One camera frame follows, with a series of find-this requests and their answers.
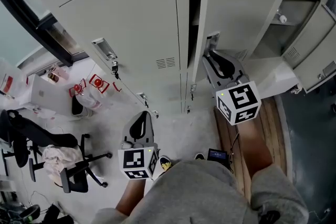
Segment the locker vent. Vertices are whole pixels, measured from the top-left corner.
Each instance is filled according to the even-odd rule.
[[[160,59],[156,60],[157,68],[166,68],[166,67],[174,67],[175,66],[175,58],[166,58],[166,59]]]
[[[286,55],[292,61],[297,60],[300,57],[300,53],[295,48],[292,48]]]
[[[240,51],[240,52],[237,52],[237,53],[235,54],[235,58],[236,58],[237,60],[243,60],[244,57],[245,57],[245,55],[246,55],[246,53],[247,53],[247,50],[246,50],[246,49],[245,49],[245,50],[242,50],[242,51]]]

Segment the office chair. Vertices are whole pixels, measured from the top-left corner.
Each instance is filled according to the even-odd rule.
[[[40,154],[38,150],[39,146],[46,147],[48,145],[54,145],[58,147],[74,148],[78,145],[77,139],[72,134],[51,134],[47,130],[37,125],[35,122],[22,117],[17,111],[3,110],[1,112],[0,118],[3,119],[2,125],[6,126],[7,132],[10,132],[10,135],[9,135],[10,138],[14,140],[13,141],[14,154],[15,154],[15,157],[19,156],[21,158],[20,161],[24,162],[26,158],[28,161],[29,151],[27,149],[26,138],[32,141],[33,143],[32,150],[34,152],[36,164],[34,164],[33,159],[30,159],[29,160],[29,170],[30,170],[30,176],[34,182],[36,181],[35,171],[43,168],[43,164],[44,164],[44,163],[37,162],[37,154]],[[106,182],[101,183],[98,180],[98,178],[93,174],[93,172],[89,168],[89,163],[97,159],[104,158],[104,157],[112,158],[112,153],[106,153],[106,154],[103,154],[97,157],[93,157],[92,155],[85,156],[84,154],[85,138],[89,138],[89,137],[90,137],[89,134],[84,134],[81,137],[81,144],[79,148],[83,155],[83,161],[76,163],[76,167],[74,167],[73,169],[68,170],[65,168],[61,172],[60,176],[62,180],[62,187],[65,193],[70,193],[71,191],[77,191],[77,192],[82,192],[82,193],[87,192],[88,183],[87,183],[86,173],[88,173],[96,181],[96,183],[99,186],[107,187],[108,185]],[[74,177],[75,183],[72,183],[70,181],[70,177],[72,176]]]

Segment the black sneaker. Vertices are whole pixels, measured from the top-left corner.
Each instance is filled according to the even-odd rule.
[[[162,169],[165,172],[173,166],[172,161],[167,156],[161,156],[159,161],[160,161]]]
[[[202,153],[197,153],[195,155],[195,159],[205,159],[204,155]]]

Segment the wall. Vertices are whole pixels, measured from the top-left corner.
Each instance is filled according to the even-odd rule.
[[[0,2],[0,57],[16,65],[40,46]]]

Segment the red label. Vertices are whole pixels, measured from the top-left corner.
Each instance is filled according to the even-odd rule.
[[[6,86],[4,88],[4,93],[8,93],[9,89],[11,88],[13,83],[13,78],[8,76],[7,82],[6,82]]]

